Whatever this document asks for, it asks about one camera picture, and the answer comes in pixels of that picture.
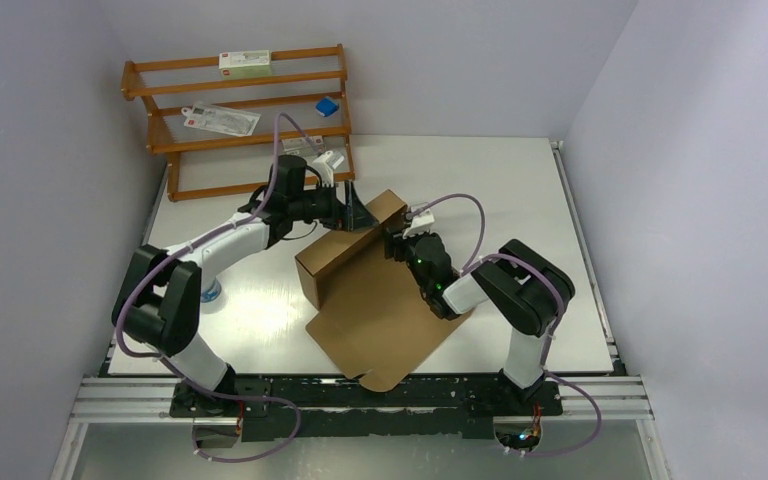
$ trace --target white connector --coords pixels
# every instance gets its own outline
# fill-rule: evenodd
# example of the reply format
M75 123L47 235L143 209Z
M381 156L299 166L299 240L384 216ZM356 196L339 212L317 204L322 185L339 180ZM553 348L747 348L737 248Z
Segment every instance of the white connector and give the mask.
M467 275L455 280L446 288L443 292L443 300L455 313L463 315L487 300L487 294L478 286L478 282L472 275Z
M328 150L316 157L316 160L314 160L310 166L319 173L322 177L322 183L325 186L331 186L334 185L334 172L337 171L337 168L339 168L344 161L346 161L345 155L340 152L335 152L334 150Z
M411 217L411 223L402 232L402 238L412 237L420 233L429 233L431 232L432 225L434 225L434 214L431 213L430 209L425 210Z

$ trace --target blue object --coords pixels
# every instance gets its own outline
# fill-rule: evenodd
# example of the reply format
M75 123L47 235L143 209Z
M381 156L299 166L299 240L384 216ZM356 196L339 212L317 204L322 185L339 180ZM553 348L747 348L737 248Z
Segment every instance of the blue object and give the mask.
M316 111L323 117L333 115L339 109L340 105L332 100L331 97L325 97L316 104Z
M214 278L210 286L201 292L201 303L209 303L216 300L220 293L222 293L222 284L219 283L219 280Z

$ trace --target wooden shelf rack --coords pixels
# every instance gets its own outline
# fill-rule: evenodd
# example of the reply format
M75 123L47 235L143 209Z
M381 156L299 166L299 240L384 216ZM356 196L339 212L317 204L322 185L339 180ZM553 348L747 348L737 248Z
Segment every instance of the wooden shelf rack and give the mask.
M163 154L166 156L166 161L169 167L169 175L167 181L167 195L169 200L174 202L178 200L215 197L220 195L234 195L254 191L257 187L263 185L263 182L260 182L187 191L180 191L178 189L183 153L199 150L245 147L250 145L262 145L271 143L273 139L273 134L271 132L272 119L267 119L265 118L266 115L264 115L258 124L259 127L262 124L268 125L268 133L256 132L255 134L247 137L231 137L218 134L210 134L208 137L211 138L201 138L204 135L196 134L197 132L201 133L200 131L193 131L192 135L176 134L176 129L171 128L175 126L175 124L172 123L172 119L181 115L181 108L183 105L178 107L160 108L155 101L155 97L161 95L190 94L193 92L217 91L223 89L263 85L279 85L296 82L310 82L315 80L339 81L339 91L209 103L239 109L257 109L284 105L310 104L310 109L313 110L313 105L316 102L325 96L331 97L340 103L340 110L337 114L335 114L339 115L339 124L318 128L309 128L305 125L302 125L302 127L305 128L305 131L308 133L308 135L311 136L321 135L323 137L342 137L345 141L346 156L348 157L348 172L338 173L336 175L336 180L344 181L355 179L354 161L352 159L351 145L349 143L349 135L352 133L352 122L351 116L349 114L349 100L346 93L346 80L348 79L348 72L346 69L346 59L343 46L340 44L334 47L275 51L272 52L271 55L273 75L270 76L244 78L237 80L196 81L189 83L171 84L161 82L160 85L151 86L147 84L145 78L149 75L148 72L164 72L171 70L199 68L204 71L207 70L205 67L209 67L213 69L213 72L209 75L215 75L218 77L219 58L218 56L213 56L181 60L167 60L161 62L125 62L125 68L122 73L122 94L124 95L125 99L129 101L134 100L135 98L139 98L142 100L143 105L145 106L146 113L148 114L148 134L146 137L146 148L148 148L152 154ZM333 68L333 61L331 64L324 62L326 63L326 69L322 71L298 72L294 71L293 68L285 68L286 66L292 64L294 60L316 59L321 57L336 58L337 68ZM300 135L295 130L288 130L282 131L280 136L281 139L287 139L297 138ZM314 178L308 178L308 182L313 183L314 181Z

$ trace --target blue sponge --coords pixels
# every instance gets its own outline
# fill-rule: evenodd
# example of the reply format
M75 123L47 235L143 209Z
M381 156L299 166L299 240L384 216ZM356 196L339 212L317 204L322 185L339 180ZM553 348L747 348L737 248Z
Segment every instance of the blue sponge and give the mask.
M316 104L316 111L323 117L328 117L339 109L340 105L331 97L325 97Z

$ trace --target wooden shelf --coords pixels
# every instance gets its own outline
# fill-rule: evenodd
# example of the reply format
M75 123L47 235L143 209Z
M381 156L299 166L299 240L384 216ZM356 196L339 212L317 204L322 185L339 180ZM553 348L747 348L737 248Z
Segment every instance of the wooden shelf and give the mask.
M326 148L343 154L348 153L346 144L342 137L332 137L327 140ZM241 159L240 152L246 152L248 156ZM179 158L179 172L181 180L179 191L173 193L170 198L173 200L189 200L193 198L204 198L219 195L237 195L251 191L260 185L260 181L267 178L267 172L263 168L265 164L271 162L272 145L256 145L237 148L225 148L216 150L200 150L193 152L183 152L180 154L167 155L167 158ZM305 157L307 161L312 161L313 155ZM227 172L233 171L234 175L228 176ZM337 181L354 180L354 173L351 166L347 163L338 168L335 172ZM221 187L216 187L217 181L226 181ZM316 177L308 173L306 182L313 184Z
M351 146L349 145L349 135L352 133L352 127L348 96L346 94L348 72L343 46L276 51L271 53L271 58L273 75L238 80L215 80L219 77L218 56L143 63L129 61L125 63L122 73L121 91L127 100L140 98L146 108L146 113L148 114L146 147L153 154L166 155L169 166L168 194L170 200L189 200L218 195L233 195L255 190L263 183L178 191L181 154L201 150L267 144L273 141L274 135L272 133L272 122L267 121L268 113L262 113L262 118L255 132L246 137L212 134L182 127L183 120L180 122L176 120L176 117L181 117L182 115L182 107L160 108L154 97L161 95L174 96L208 91L227 91L230 92L229 95L233 95L235 91L230 89L239 89L241 87L282 85L322 80L339 81L339 90L331 89L323 93L247 100L233 100L232 97L229 101L209 103L238 109L268 109L272 107L310 104L307 107L308 110L305 111L312 112L313 105L323 97L333 98L340 103L340 115L328 117L325 120L325 123L328 123L328 125L314 126L305 125L305 123L301 124L308 135L343 137L350 169L347 173L338 174L336 178L338 181L355 178L354 162L352 161ZM282 140L298 138L300 136L295 130L280 133Z

